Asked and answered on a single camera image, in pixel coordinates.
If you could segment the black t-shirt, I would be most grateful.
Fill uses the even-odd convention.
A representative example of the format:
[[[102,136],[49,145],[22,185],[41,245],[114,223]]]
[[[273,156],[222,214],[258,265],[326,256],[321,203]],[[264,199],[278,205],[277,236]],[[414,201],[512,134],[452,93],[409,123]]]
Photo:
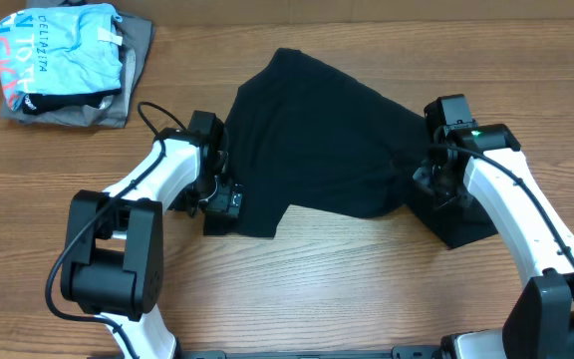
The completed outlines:
[[[206,235],[274,237],[291,205],[357,218],[405,205],[450,248],[497,233],[479,204],[437,209],[415,184],[431,142],[420,115],[299,50],[277,49],[239,87],[225,129],[242,206],[207,215]]]

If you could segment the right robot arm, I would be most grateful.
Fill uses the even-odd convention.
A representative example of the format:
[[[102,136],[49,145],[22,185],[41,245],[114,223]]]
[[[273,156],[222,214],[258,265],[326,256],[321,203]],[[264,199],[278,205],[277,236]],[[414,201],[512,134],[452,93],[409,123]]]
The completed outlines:
[[[574,234],[504,124],[480,125],[462,94],[424,109],[430,154],[414,175],[436,209],[481,206],[513,257],[522,292],[503,326],[397,348],[398,358],[574,358]]]

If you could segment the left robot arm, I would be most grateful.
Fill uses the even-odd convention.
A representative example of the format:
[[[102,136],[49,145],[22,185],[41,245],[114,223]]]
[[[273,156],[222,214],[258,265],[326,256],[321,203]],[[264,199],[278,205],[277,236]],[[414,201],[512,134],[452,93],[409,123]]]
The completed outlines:
[[[204,212],[232,224],[242,187],[225,175],[228,133],[215,114],[154,133],[150,153],[126,177],[72,199],[64,251],[47,283],[77,303],[83,322],[104,324],[125,358],[179,358],[157,306],[163,284],[163,216]]]

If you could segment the grey folded garment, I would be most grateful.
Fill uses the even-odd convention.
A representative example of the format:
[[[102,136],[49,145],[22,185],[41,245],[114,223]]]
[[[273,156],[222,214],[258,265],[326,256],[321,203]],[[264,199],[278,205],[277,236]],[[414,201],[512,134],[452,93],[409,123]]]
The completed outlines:
[[[21,110],[12,111],[2,103],[0,117],[26,125],[123,128],[128,119],[134,91],[144,71],[155,28],[150,20],[121,10],[118,13],[123,19],[118,24],[118,31],[124,38],[123,45],[119,49],[123,68],[122,91],[118,95],[104,97],[97,107],[70,106],[40,115],[25,115]]]

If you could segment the black folded garment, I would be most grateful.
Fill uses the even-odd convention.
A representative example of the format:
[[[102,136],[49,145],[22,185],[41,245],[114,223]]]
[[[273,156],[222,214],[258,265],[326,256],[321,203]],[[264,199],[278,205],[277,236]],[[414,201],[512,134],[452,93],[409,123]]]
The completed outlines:
[[[107,96],[119,95],[121,89],[75,95],[27,94],[23,98],[22,112],[25,115],[41,115],[66,107],[91,106],[97,108]]]

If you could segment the light blue folded t-shirt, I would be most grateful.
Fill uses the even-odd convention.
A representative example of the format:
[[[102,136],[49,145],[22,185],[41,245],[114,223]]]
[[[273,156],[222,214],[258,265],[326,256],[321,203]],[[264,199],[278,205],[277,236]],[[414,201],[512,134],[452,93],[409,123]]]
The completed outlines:
[[[87,95],[121,87],[123,21],[108,3],[27,8],[0,21],[0,82],[7,107],[27,95]]]

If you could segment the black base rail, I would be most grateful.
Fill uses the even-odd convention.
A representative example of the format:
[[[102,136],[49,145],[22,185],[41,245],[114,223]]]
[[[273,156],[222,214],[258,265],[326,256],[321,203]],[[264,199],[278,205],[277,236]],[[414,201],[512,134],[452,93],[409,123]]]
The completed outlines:
[[[183,350],[181,359],[436,359],[442,358],[435,345],[395,346],[388,350],[338,350],[301,352],[227,353],[222,350]]]

